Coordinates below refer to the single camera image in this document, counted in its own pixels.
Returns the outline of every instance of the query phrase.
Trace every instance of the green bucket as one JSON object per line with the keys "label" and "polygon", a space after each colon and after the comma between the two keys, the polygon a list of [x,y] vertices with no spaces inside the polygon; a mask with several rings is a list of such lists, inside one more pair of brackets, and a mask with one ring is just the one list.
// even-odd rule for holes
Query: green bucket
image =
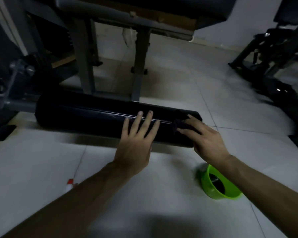
{"label": "green bucket", "polygon": [[[211,182],[211,177],[218,178],[222,184],[220,187],[217,185],[218,189],[221,188],[223,193],[221,193]],[[242,196],[242,192],[227,178],[225,178],[216,168],[211,165],[208,165],[207,170],[204,172],[200,171],[200,181],[203,191],[212,199],[232,199],[236,200]]]}

